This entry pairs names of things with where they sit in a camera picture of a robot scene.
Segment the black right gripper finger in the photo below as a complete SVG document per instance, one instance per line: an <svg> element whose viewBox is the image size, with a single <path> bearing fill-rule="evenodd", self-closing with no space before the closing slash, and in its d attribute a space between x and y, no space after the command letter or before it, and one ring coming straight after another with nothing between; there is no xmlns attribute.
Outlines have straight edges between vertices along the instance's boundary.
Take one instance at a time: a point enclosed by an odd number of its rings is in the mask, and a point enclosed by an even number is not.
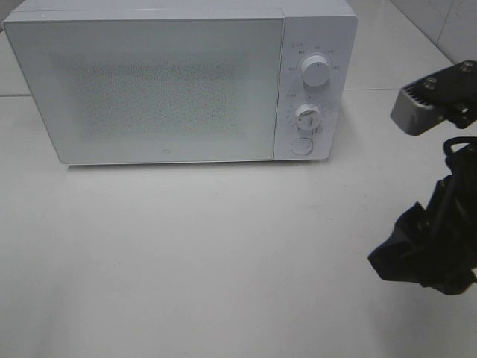
<svg viewBox="0 0 477 358"><path fill-rule="evenodd" d="M443 285L443 206L416 203L396 221L391 235L368 256L385 281Z"/></svg>
<svg viewBox="0 0 477 358"><path fill-rule="evenodd" d="M475 260L433 261L429 286L445 295L460 295L476 283Z"/></svg>

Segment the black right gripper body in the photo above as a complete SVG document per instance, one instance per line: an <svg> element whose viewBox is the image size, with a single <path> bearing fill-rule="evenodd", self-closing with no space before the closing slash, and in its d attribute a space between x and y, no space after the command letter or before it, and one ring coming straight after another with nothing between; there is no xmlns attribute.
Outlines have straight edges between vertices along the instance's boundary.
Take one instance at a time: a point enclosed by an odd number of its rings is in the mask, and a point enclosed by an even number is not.
<svg viewBox="0 0 477 358"><path fill-rule="evenodd" d="M441 261L476 261L476 142L446 141L443 151L451 174L437 182L428 204L443 206Z"/></svg>

